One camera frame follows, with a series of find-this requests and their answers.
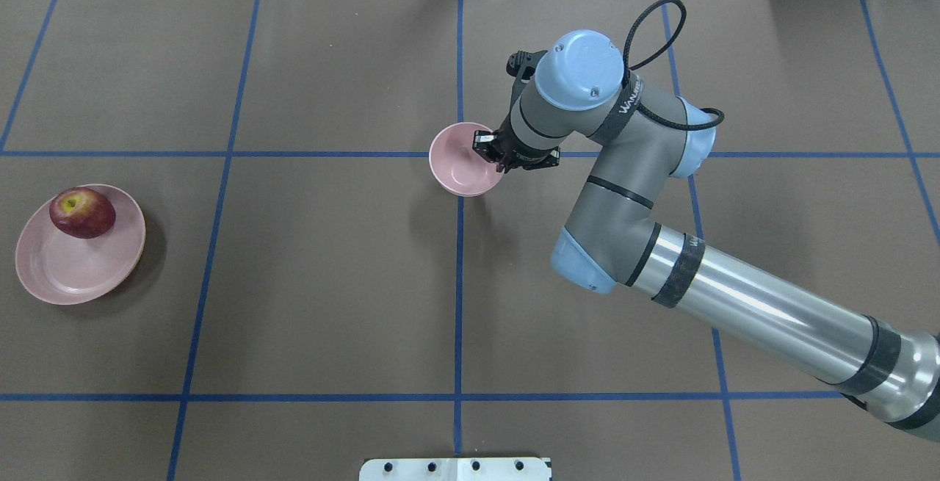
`red apple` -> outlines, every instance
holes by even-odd
[[[94,238],[115,225],[115,207],[103,194],[88,187],[62,191],[49,204],[49,217],[62,232]]]

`gray table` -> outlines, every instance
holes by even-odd
[[[455,453],[555,479],[940,471],[813,378],[555,275],[593,143],[476,199],[434,182],[437,130],[505,115],[506,56],[578,27],[620,43],[654,0],[0,1],[0,478],[340,480]],[[642,73],[728,120],[656,217],[937,330],[940,0],[684,1],[674,59]],[[83,183],[137,198],[144,256],[100,300],[41,303],[17,237]]]

